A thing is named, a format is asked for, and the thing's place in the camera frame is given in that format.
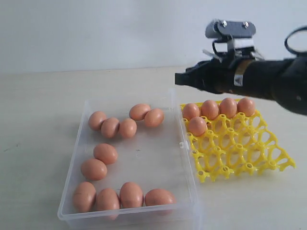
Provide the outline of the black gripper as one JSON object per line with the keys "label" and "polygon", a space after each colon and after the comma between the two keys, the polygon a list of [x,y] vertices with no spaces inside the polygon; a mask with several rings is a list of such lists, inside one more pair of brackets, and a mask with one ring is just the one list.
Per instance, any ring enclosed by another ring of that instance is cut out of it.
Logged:
{"label": "black gripper", "polygon": [[241,59],[201,61],[186,68],[185,72],[176,73],[175,85],[189,86],[214,94],[243,94],[244,89],[234,84],[235,72],[240,62]]}

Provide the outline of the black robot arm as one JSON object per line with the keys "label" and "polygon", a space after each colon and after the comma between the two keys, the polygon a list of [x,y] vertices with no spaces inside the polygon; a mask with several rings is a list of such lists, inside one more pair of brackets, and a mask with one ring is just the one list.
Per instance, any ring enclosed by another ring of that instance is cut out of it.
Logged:
{"label": "black robot arm", "polygon": [[271,100],[292,113],[307,114],[306,57],[202,61],[175,74],[175,84],[214,94],[230,93]]}

